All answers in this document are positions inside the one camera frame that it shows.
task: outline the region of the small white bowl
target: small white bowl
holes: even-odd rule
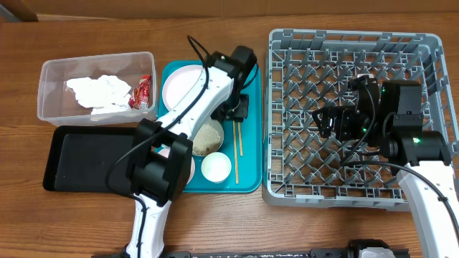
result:
[[[223,153],[210,153],[201,164],[202,175],[212,183],[223,182],[231,173],[231,160]]]

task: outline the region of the wooden table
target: wooden table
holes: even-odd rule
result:
[[[275,28],[430,32],[443,41],[457,94],[458,25],[458,13],[1,24],[0,257],[89,257],[119,252],[131,237],[132,200],[42,188],[55,129],[37,118],[43,62],[150,51],[160,75],[170,61],[196,59],[186,40],[190,34],[209,51],[252,47],[264,67],[268,34]],[[260,189],[244,195],[182,195],[171,207],[164,240],[169,250],[237,252],[345,247],[360,238],[383,239],[421,257],[410,213],[268,206]]]

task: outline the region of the teal tray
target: teal tray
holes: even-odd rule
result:
[[[200,65],[199,61],[174,61],[166,65],[163,70],[161,81],[161,94],[159,98],[159,117],[165,115],[168,110],[163,103],[162,90],[166,78],[175,70],[186,65]],[[232,121],[223,122],[224,139],[223,145],[218,150],[224,153],[231,160],[232,170],[228,178],[222,183],[212,183],[208,181],[201,172],[201,164],[204,157],[193,156],[196,163],[196,170],[193,179],[186,185],[185,193],[202,194],[237,194],[251,193],[260,186],[262,180],[262,100],[261,100],[261,72],[258,71],[257,77],[252,84],[242,90],[243,94],[249,95],[249,115],[241,124],[242,144],[244,155],[241,157],[239,150],[238,168],[239,183],[236,184],[235,172],[235,150],[233,145]],[[248,79],[255,74],[255,68],[251,71]]]

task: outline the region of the crumpled paper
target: crumpled paper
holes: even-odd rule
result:
[[[67,87],[75,93],[78,104],[93,108],[91,115],[131,110],[128,93],[132,87],[115,75],[102,75],[97,80],[89,77],[71,79]]]

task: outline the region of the plastic grid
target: plastic grid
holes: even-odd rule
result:
[[[442,132],[458,155],[448,74],[435,35],[279,29],[271,32],[267,60],[269,166],[263,196],[268,203],[408,209],[387,167],[341,168],[340,158],[353,141],[340,142],[334,134],[325,139],[317,133],[311,113],[330,105],[353,105],[356,96],[347,92],[346,82],[357,74],[374,75],[380,87],[384,80],[417,80],[422,85],[424,130]],[[360,151],[375,149],[364,145]],[[384,160],[357,153],[352,159]]]

